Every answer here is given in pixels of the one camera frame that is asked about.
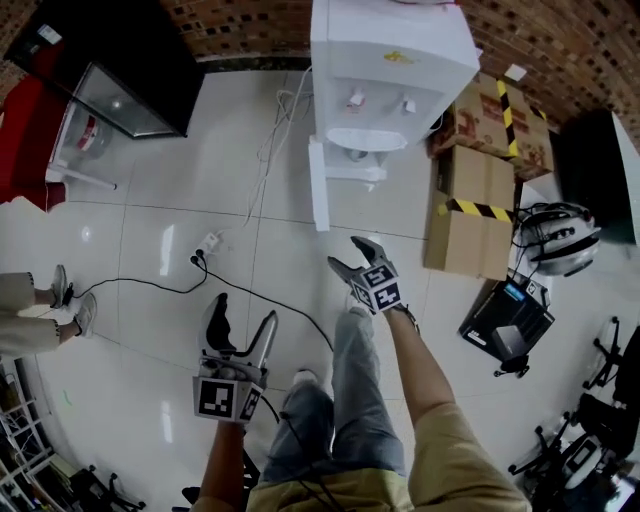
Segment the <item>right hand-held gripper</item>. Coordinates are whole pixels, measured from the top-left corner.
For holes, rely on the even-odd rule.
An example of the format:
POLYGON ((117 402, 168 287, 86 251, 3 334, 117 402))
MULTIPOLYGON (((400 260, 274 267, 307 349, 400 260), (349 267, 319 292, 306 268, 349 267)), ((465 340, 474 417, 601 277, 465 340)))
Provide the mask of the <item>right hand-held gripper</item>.
POLYGON ((351 294, 372 314, 400 305, 398 276, 391 268, 384 248, 362 236, 352 236, 351 242, 362 253, 368 266, 351 268, 329 256, 327 262, 330 269, 349 286, 351 294))

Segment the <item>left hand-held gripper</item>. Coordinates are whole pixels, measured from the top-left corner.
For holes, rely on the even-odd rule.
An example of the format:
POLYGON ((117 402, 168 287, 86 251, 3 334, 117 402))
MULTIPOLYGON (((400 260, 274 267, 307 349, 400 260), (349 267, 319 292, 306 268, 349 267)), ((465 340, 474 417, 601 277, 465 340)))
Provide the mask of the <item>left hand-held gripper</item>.
POLYGON ((199 372, 193 377, 194 414, 221 422, 247 424, 267 385, 267 362, 278 328, 272 310, 261 322, 245 353, 235 353, 226 312, 228 294, 219 294, 200 326, 199 372))

